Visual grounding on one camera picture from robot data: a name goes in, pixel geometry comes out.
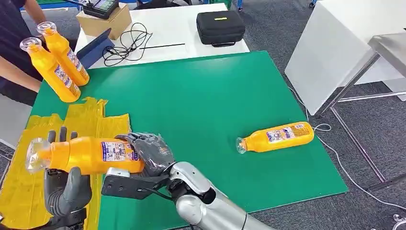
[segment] device screen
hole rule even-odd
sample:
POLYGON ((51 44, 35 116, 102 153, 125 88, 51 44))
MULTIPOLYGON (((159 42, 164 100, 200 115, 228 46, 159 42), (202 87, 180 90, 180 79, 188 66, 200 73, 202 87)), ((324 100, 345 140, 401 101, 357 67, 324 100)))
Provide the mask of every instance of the device screen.
POLYGON ((107 11, 114 4, 114 0, 100 0, 94 5, 95 8, 107 11))

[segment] yellow bottle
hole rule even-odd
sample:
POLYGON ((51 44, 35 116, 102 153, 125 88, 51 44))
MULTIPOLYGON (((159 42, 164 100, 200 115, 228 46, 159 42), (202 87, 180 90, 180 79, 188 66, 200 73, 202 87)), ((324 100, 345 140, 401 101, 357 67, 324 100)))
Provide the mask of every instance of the yellow bottle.
POLYGON ((314 136, 315 134, 309 123, 296 122, 259 130, 246 138, 237 138, 237 150, 241 154, 246 151, 265 152, 277 150, 307 144, 313 140, 314 136))
POLYGON ((128 142, 113 138, 80 137, 51 144, 36 138, 28 147, 26 167, 31 173, 43 168, 69 172, 75 166, 83 175, 106 173, 110 167, 139 173, 144 162, 128 142))
POLYGON ((20 48, 30 55, 33 66, 48 82, 61 101, 74 102, 80 97, 79 87, 63 71, 55 57, 42 47, 40 39, 36 37, 26 38, 21 41, 20 48))
POLYGON ((89 82, 89 75, 79 59, 69 47, 69 41, 56 31, 56 25, 52 22, 43 22, 37 26, 46 41, 46 47, 55 55, 57 61, 64 71, 78 85, 86 85, 89 82))

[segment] gray glove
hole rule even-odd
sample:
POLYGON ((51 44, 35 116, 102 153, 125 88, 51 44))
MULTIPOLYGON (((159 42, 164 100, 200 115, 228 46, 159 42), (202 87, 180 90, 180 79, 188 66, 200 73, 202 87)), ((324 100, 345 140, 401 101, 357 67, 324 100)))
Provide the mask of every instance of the gray glove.
MULTIPOLYGON (((67 129, 62 126, 59 141, 66 141, 67 129)), ((78 137, 71 133, 71 139, 78 137)), ((56 132, 49 131, 48 141, 55 142, 56 132)), ((84 208, 91 199, 90 176, 82 176, 80 168, 74 167, 69 173, 58 169, 46 169, 44 181, 45 207, 56 217, 84 208)))
POLYGON ((131 144, 135 153, 145 163, 141 173, 144 177, 159 176, 175 162, 172 151, 161 136, 149 133, 129 133, 128 135, 117 135, 115 138, 131 144))

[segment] bottle label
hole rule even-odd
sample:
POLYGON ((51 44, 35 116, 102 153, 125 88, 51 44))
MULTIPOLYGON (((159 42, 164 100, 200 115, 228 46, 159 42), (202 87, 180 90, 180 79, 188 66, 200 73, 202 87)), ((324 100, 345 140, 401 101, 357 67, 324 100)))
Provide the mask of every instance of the bottle label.
POLYGON ((281 140, 289 140, 295 137, 300 137, 310 134, 309 130, 303 124, 297 124, 295 126, 287 126, 282 129, 271 130, 267 132, 267 136, 270 142, 279 142, 281 140))
POLYGON ((79 73, 82 75, 82 77, 87 81, 89 79, 89 74, 83 67, 82 63, 79 61, 78 57, 72 51, 72 49, 69 49, 68 58, 73 63, 75 68, 79 71, 79 73))
POLYGON ((131 145, 122 142, 102 142, 103 161, 137 161, 138 154, 131 145))
POLYGON ((73 93, 73 95, 78 96, 80 94, 79 87, 68 77, 68 75, 63 71, 60 65, 56 67, 54 73, 58 76, 59 79, 63 82, 66 88, 73 93))

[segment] yellow plastic bag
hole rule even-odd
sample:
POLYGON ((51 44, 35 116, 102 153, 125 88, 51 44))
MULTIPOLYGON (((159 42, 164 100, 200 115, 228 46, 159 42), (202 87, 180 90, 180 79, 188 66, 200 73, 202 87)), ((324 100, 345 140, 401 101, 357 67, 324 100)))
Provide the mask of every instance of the yellow plastic bag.
MULTIPOLYGON (((128 114, 104 117, 106 100, 90 97, 84 100, 86 102, 83 104, 69 106, 65 121, 56 114, 49 117, 33 115, 28 120, 0 193, 0 213, 4 216, 2 224, 5 226, 30 229, 46 224, 51 217, 45 209, 44 171, 29 174, 25 169, 27 148, 33 138, 46 138, 49 130, 59 130, 62 125, 68 128, 68 133, 77 131, 79 137, 113 138, 130 131, 128 114)), ((99 222, 102 175, 91 175, 90 183, 92 199, 86 206, 85 229, 96 230, 99 222)))

